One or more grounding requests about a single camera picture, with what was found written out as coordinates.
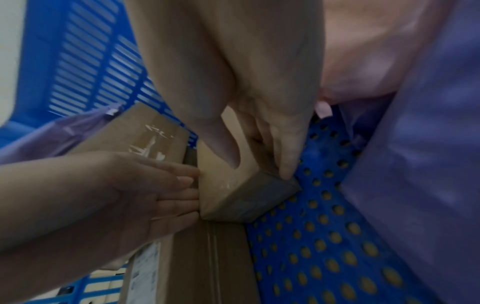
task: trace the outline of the white label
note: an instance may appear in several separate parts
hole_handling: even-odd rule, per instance
[[[160,243],[140,249],[133,261],[126,304],[155,304]]]

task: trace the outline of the finger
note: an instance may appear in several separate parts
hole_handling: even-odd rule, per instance
[[[281,132],[280,177],[290,179],[297,169],[304,149],[308,125],[297,132]]]
[[[188,228],[200,219],[198,212],[191,212],[177,217],[168,217],[150,221],[150,231],[148,232],[148,241],[164,237]]]
[[[165,170],[176,176],[190,176],[190,177],[200,176],[200,170],[198,170],[198,168],[195,168],[189,165],[170,163],[166,161],[158,161],[155,159],[146,158],[146,157],[143,157],[134,153],[128,153],[128,152],[121,152],[118,154],[120,154],[125,158],[134,160],[137,163],[140,163],[142,165]]]
[[[194,179],[132,162],[118,168],[115,181],[116,187],[123,191],[163,193],[187,189]]]
[[[199,198],[199,190],[188,188],[183,191],[160,193],[157,200],[196,200]]]
[[[152,220],[178,216],[199,210],[198,200],[162,200],[158,202],[156,214]]]
[[[282,141],[280,131],[277,127],[270,127],[271,135],[273,137],[273,155],[275,157],[275,164],[280,168],[280,162],[282,158]]]
[[[270,125],[262,119],[256,119],[256,125],[261,134],[263,144],[265,145],[266,149],[273,154],[274,138],[272,137],[272,132],[270,131]]]
[[[239,146],[221,117],[208,122],[184,121],[213,153],[226,161],[230,167],[238,168],[240,165]]]
[[[255,121],[255,118],[250,114],[240,111],[235,111],[235,113],[245,135],[255,140],[261,141],[262,134],[257,127],[257,122]]]

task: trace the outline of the white wall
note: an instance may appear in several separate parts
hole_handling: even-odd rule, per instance
[[[15,105],[27,0],[0,0],[0,126]]]

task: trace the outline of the skin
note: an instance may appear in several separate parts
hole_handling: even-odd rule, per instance
[[[319,93],[323,54],[318,0],[127,0],[155,87],[175,115],[232,167],[237,143],[221,113],[272,151],[280,176],[298,163]]]
[[[109,152],[2,166],[1,302],[28,300],[194,225],[199,193],[189,187],[199,174]]]

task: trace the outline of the blue plastic basket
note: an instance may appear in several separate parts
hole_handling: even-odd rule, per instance
[[[136,102],[182,124],[155,91],[120,1],[28,2],[16,108],[0,147],[58,116]],[[313,122],[296,173],[303,191],[246,225],[263,304],[438,302],[339,192],[359,155],[340,119]],[[35,303],[118,293],[85,293],[96,280],[112,278],[86,277]]]

